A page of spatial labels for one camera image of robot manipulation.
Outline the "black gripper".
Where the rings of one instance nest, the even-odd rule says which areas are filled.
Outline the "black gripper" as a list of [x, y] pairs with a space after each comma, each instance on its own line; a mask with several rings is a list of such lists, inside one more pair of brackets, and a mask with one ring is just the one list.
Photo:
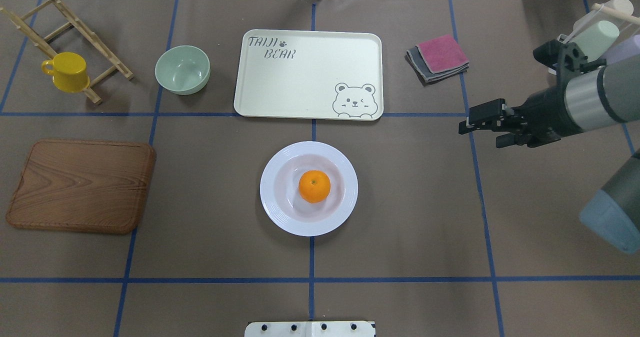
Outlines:
[[[514, 118], [519, 121], [516, 132]], [[458, 134], [477, 130], [509, 132], [496, 137], [498, 149], [525, 145], [536, 148], [583, 133], [569, 113], [563, 88], [547, 88], [534, 93], [517, 107], [508, 107], [504, 98], [470, 107], [466, 119], [458, 124]]]

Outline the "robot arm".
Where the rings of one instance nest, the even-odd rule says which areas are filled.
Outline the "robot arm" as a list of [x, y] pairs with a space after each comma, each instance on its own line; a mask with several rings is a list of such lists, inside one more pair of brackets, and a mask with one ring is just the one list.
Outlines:
[[[503, 98], [473, 106], [460, 135], [498, 132], [496, 148], [537, 148], [573, 135], [639, 120], [639, 57], [585, 66], [576, 48], [560, 53], [557, 84], [516, 107]], [[579, 214], [583, 225], [623, 253], [639, 252], [640, 161], [635, 151]]]

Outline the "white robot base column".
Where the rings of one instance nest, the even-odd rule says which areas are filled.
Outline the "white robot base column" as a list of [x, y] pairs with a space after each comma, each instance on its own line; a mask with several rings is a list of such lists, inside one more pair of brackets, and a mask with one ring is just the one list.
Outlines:
[[245, 337], [375, 337], [374, 321], [256, 321], [247, 324]]

